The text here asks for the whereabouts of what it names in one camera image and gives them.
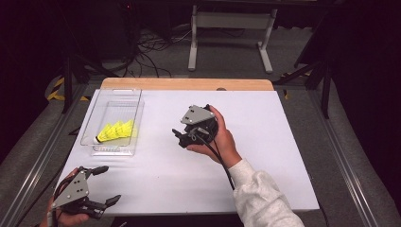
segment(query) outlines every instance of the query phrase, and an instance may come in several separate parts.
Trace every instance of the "gray carpet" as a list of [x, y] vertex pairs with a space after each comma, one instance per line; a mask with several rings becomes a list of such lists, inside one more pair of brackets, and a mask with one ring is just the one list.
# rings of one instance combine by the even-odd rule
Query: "gray carpet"
[[[227, 79], [270, 79], [276, 80], [286, 72], [293, 72], [293, 64], [301, 53], [311, 35], [309, 29], [274, 30], [270, 37], [268, 53], [270, 55], [273, 74], [264, 72], [259, 53], [255, 47], [263, 35], [263, 31], [229, 30], [227, 35], [218, 30], [205, 30], [200, 34], [197, 70], [187, 70], [190, 36], [173, 44], [163, 51], [152, 50], [147, 55], [159, 68], [168, 70], [173, 78], [227, 78]], [[151, 65], [147, 58], [138, 57], [146, 65]], [[105, 66], [115, 65], [110, 61]], [[168, 72], [158, 70], [161, 77], [169, 77]], [[127, 77], [155, 77], [155, 70], [134, 62], [129, 67]], [[100, 86], [102, 76], [93, 76], [85, 95], [90, 96], [95, 88]], [[55, 81], [49, 84], [52, 88]], [[364, 226], [352, 195], [339, 165], [333, 155], [333, 148], [321, 121], [319, 110], [313, 105], [309, 92], [302, 87], [287, 87], [288, 98], [283, 95], [283, 88], [275, 87], [281, 98], [289, 125], [305, 162], [305, 167], [311, 176], [311, 182], [316, 196], [327, 215], [330, 226]], [[8, 211], [25, 176], [33, 166], [42, 151], [47, 138], [51, 135], [59, 117], [61, 117], [63, 102], [51, 100], [44, 112], [32, 124], [26, 134], [14, 147], [8, 158], [0, 166], [0, 217]], [[31, 204], [46, 183], [56, 173], [63, 160], [68, 155], [75, 136], [68, 135], [78, 128], [86, 113], [89, 101], [80, 101], [68, 123], [61, 132], [61, 139], [53, 151], [50, 162], [39, 180], [27, 204]], [[401, 219], [394, 207], [392, 198], [378, 179], [369, 164], [363, 149], [357, 141], [346, 118], [343, 108], [333, 86], [329, 102], [330, 123], [332, 124], [345, 156], [356, 172], [365, 199], [374, 212], [379, 226], [401, 226]], [[51, 196], [49, 187], [41, 199], [28, 213], [21, 226], [30, 226], [39, 222], [44, 216], [46, 202]], [[323, 211], [310, 211], [298, 214], [305, 226], [326, 226]], [[82, 226], [111, 226], [113, 218], [91, 220]]]

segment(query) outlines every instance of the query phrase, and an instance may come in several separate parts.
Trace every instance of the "white table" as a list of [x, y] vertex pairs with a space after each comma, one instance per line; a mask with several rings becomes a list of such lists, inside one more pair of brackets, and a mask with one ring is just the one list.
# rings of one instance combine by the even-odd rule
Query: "white table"
[[144, 90], [142, 97], [145, 108], [133, 156], [92, 156], [92, 148], [80, 144], [80, 131], [61, 174], [63, 178], [77, 166], [109, 166], [109, 171], [88, 180], [92, 201], [122, 196], [106, 215], [235, 212], [232, 189], [221, 165], [181, 148], [171, 131], [183, 130], [180, 118], [192, 104], [212, 104], [222, 112], [242, 157], [255, 169], [269, 172], [293, 210], [319, 209], [276, 92]]

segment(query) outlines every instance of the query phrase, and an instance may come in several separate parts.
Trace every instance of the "yellow object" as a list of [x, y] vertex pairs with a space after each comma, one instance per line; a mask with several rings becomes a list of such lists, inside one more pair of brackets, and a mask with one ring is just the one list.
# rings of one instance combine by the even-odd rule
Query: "yellow object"
[[133, 126], [133, 120], [129, 120], [126, 123], [117, 121], [115, 124], [107, 124], [103, 130], [98, 134], [96, 140], [98, 143], [105, 141], [114, 140], [118, 138], [125, 138], [130, 136], [136, 136], [137, 130]]

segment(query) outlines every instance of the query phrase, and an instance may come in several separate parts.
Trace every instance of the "clear plastic container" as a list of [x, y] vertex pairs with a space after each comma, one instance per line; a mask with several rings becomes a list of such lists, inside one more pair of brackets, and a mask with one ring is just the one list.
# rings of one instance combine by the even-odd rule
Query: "clear plastic container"
[[[142, 111], [145, 102], [140, 89], [100, 89], [94, 100], [95, 106], [80, 143], [93, 147], [93, 155], [133, 155], [139, 134]], [[120, 137], [118, 133], [111, 140], [99, 142], [96, 139], [107, 125], [133, 121], [130, 134]]]

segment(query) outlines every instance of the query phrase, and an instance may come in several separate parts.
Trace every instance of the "metal frame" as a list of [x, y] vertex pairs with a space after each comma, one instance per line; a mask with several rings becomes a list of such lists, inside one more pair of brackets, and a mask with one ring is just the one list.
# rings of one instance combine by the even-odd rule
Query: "metal frame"
[[273, 72], [266, 47], [273, 28], [277, 9], [272, 9], [270, 14], [251, 13], [224, 13], [224, 12], [198, 12], [197, 6], [192, 8], [192, 43], [189, 52], [188, 70], [195, 71], [197, 64], [198, 27], [225, 27], [225, 28], [247, 28], [265, 29], [262, 42], [258, 42], [260, 57], [268, 74]]
[[351, 197], [353, 198], [357, 210], [359, 211], [359, 215], [362, 218], [363, 224], [369, 227], [378, 226], [373, 211], [366, 201], [359, 179], [357, 178], [357, 174], [349, 164], [348, 159], [340, 145], [339, 138], [337, 137], [336, 132], [330, 123], [330, 120], [326, 119], [321, 111], [319, 95], [316, 91], [308, 91], [308, 94], [330, 139], [333, 148], [333, 155], [337, 161], [337, 164], [339, 165], [342, 177], [348, 186], [348, 190], [350, 191]]
[[68, 108], [68, 111], [65, 114], [62, 114], [57, 122], [54, 130], [52, 131], [49, 139], [47, 140], [44, 148], [42, 149], [41, 154], [36, 160], [33, 167], [30, 169], [29, 173], [26, 175], [23, 185], [18, 191], [17, 196], [9, 207], [7, 213], [3, 217], [0, 222], [0, 226], [2, 227], [14, 227], [16, 225], [18, 217], [20, 217], [23, 212], [26, 203], [32, 194], [33, 190], [36, 187], [39, 179], [42, 177], [44, 169], [50, 160], [50, 157], [53, 154], [53, 151], [56, 148], [56, 145], [60, 139], [61, 131], [66, 125], [68, 119], [70, 118], [72, 112], [75, 110], [75, 107], [79, 103], [80, 98], [82, 97], [84, 91], [86, 89], [86, 85], [80, 84], [77, 87], [77, 90], [74, 93], [73, 102]]

